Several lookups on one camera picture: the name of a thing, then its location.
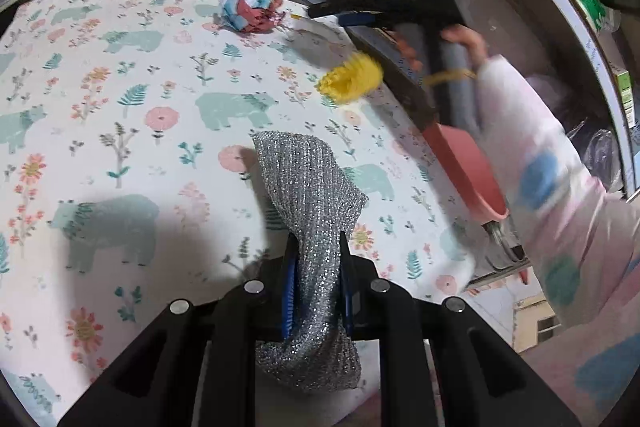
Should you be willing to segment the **pink sleeved right forearm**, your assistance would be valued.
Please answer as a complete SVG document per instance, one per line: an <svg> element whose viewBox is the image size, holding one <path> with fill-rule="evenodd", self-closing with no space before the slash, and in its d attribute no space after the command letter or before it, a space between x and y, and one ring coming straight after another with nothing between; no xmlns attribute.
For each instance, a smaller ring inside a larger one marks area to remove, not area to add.
<svg viewBox="0 0 640 427"><path fill-rule="evenodd" d="M497 55L477 72L480 147L563 332L526 362L597 426L639 368L639 210L591 176L562 124Z"/></svg>

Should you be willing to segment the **person's right hand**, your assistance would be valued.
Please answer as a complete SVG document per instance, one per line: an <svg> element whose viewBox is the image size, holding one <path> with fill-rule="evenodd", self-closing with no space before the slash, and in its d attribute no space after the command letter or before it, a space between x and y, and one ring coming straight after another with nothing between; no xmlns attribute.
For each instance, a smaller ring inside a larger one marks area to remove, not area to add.
<svg viewBox="0 0 640 427"><path fill-rule="evenodd" d="M406 35L402 31L394 31L393 36L400 54L413 72L421 72L423 63L418 59L416 50L405 39ZM488 46L477 31L466 26L454 25L444 28L440 36L445 41L461 44L466 49L473 70L479 69L488 61Z"/></svg>

